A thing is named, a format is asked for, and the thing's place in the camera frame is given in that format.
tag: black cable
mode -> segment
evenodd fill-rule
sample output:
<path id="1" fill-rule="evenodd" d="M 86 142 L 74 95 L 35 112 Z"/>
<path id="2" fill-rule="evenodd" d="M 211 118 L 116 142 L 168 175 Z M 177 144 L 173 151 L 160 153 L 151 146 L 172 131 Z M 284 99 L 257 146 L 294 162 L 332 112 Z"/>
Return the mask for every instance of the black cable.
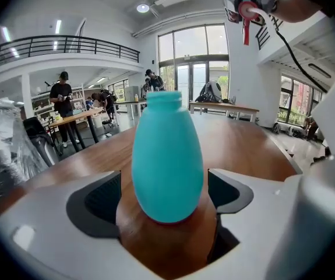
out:
<path id="1" fill-rule="evenodd" d="M 323 87 L 323 86 L 321 86 L 316 80 L 314 80 L 314 78 L 313 77 L 311 77 L 303 68 L 302 68 L 302 66 L 299 64 L 299 62 L 297 61 L 297 59 L 296 59 L 296 57 L 295 57 L 295 55 L 294 55 L 294 53 L 293 53 L 293 51 L 291 50 L 291 48 L 290 48 L 290 46 L 289 46 L 289 44 L 288 44 L 288 42 L 286 41 L 286 39 L 285 39 L 285 37 L 283 37 L 281 34 L 280 34 L 280 32 L 278 32 L 277 30 L 276 30 L 276 33 L 277 33 L 277 35 L 278 36 L 280 36 L 280 38 L 283 40 L 283 42 L 284 42 L 284 44 L 286 45 L 286 47 L 288 48 L 288 50 L 289 50 L 289 53 L 290 53 L 290 56 L 291 56 L 291 58 L 293 58 L 293 61 L 294 61 L 294 63 L 296 64 L 296 66 L 301 70 L 301 72 L 302 72 L 302 74 L 304 74 L 313 84 L 315 84 L 323 93 L 327 93 L 327 90 Z"/>

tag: desk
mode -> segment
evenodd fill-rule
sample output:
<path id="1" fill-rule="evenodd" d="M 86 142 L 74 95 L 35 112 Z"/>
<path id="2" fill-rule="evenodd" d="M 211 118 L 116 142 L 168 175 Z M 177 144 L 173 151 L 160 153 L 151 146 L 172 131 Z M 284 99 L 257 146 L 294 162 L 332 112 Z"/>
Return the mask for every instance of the desk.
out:
<path id="1" fill-rule="evenodd" d="M 55 128 L 55 127 L 58 127 L 59 125 L 65 125 L 66 130 L 68 131 L 68 134 L 69 134 L 70 141 L 73 143 L 75 151 L 78 152 L 79 148 L 78 148 L 78 146 L 75 142 L 74 133 L 73 133 L 73 130 L 71 129 L 71 127 L 70 127 L 71 124 L 69 124 L 69 123 L 71 123 L 72 121 L 75 122 L 78 119 L 87 117 L 88 125 L 91 129 L 93 139 L 94 139 L 95 143 L 97 143 L 98 139 L 97 139 L 97 135 L 96 135 L 96 132 L 95 132 L 95 127 L 93 126 L 91 116 L 94 115 L 94 114 L 100 113 L 102 110 L 103 110 L 102 108 L 97 108 L 97 109 L 87 110 L 87 111 L 84 111 L 82 113 L 75 114 L 75 115 L 72 115 L 72 116 L 69 116 L 69 117 L 64 117 L 61 121 L 55 121 L 54 123 L 49 124 L 48 127 L 49 128 Z M 73 124 L 73 127 L 74 127 L 75 133 L 78 137 L 78 140 L 80 142 L 80 145 L 82 146 L 83 149 L 86 148 L 86 146 L 83 142 L 82 136 L 80 135 L 80 132 L 78 130 L 78 127 L 76 126 L 76 124 Z"/>
<path id="2" fill-rule="evenodd" d="M 139 100 L 139 101 L 121 101 L 119 103 L 114 103 L 116 105 L 131 105 L 131 116 L 132 116 L 132 120 L 134 120 L 133 117 L 133 105 L 137 105 L 137 110 L 139 112 L 139 118 L 142 115 L 142 108 L 141 105 L 146 104 L 146 100 Z"/>
<path id="3" fill-rule="evenodd" d="M 240 113 L 250 114 L 251 115 L 250 121 L 252 123 L 255 122 L 256 113 L 259 112 L 258 109 L 232 105 L 232 104 L 225 104 L 225 103 L 198 103 L 196 101 L 190 101 L 189 106 L 191 107 L 191 114 L 195 113 L 195 107 L 200 108 L 200 115 L 202 115 L 203 109 L 224 110 L 226 111 L 227 117 L 230 116 L 230 111 L 237 112 L 236 116 L 237 120 L 239 120 Z"/>
<path id="4" fill-rule="evenodd" d="M 216 229 L 216 210 L 207 192 L 208 168 L 222 168 L 276 181 L 284 181 L 296 172 L 257 125 L 219 115 L 191 117 L 198 133 L 206 173 L 198 208 L 187 220 L 167 226 L 155 223 L 137 203 L 131 178 L 136 128 L 90 146 L 16 187 L 1 199 L 0 213 L 38 187 L 120 170 L 122 198 L 117 209 L 117 225 L 122 245 L 147 268 L 165 279 L 182 277 L 203 268 Z"/>

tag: plastic wrap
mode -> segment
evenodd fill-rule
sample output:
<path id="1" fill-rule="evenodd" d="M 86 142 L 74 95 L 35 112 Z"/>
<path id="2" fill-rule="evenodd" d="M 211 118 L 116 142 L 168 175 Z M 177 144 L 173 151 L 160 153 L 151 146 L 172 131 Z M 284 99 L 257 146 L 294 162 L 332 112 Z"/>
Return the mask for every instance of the plastic wrap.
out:
<path id="1" fill-rule="evenodd" d="M 46 168 L 26 134 L 20 109 L 0 100 L 0 197 Z"/>

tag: glass door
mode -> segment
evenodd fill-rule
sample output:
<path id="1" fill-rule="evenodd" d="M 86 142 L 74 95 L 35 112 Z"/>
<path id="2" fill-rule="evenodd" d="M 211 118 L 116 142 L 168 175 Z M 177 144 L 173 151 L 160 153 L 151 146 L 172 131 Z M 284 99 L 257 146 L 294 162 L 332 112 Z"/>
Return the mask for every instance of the glass door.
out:
<path id="1" fill-rule="evenodd" d="M 202 87 L 206 84 L 206 68 L 204 63 L 190 63 L 177 66 L 178 90 L 182 95 L 182 105 L 189 106 L 190 100 L 196 100 Z"/>

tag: ceiling light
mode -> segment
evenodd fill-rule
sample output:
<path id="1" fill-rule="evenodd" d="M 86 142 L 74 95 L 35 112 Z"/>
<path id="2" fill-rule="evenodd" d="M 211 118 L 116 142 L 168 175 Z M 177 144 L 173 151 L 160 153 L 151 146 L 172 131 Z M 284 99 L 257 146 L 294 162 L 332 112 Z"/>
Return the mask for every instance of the ceiling light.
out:
<path id="1" fill-rule="evenodd" d="M 19 58 L 20 55 L 18 54 L 18 52 L 16 51 L 15 48 L 10 48 L 10 51 L 12 52 L 12 54 L 16 57 L 16 58 Z"/>
<path id="2" fill-rule="evenodd" d="M 10 41 L 8 28 L 7 27 L 2 27 L 2 31 L 3 31 L 3 36 L 4 36 L 5 41 Z"/>
<path id="3" fill-rule="evenodd" d="M 321 75 L 323 75 L 325 78 L 330 79 L 332 76 L 329 75 L 326 71 L 324 71 L 323 69 L 319 68 L 317 65 L 310 63 L 308 64 L 308 66 L 310 68 L 312 68 L 313 70 L 315 70 L 316 72 L 320 73 Z"/>
<path id="4" fill-rule="evenodd" d="M 136 9 L 138 12 L 145 13 L 149 11 L 149 6 L 146 4 L 140 4 Z"/>
<path id="5" fill-rule="evenodd" d="M 61 20 L 57 20 L 57 23 L 56 23 L 56 34 L 60 33 L 60 27 L 61 27 Z"/>

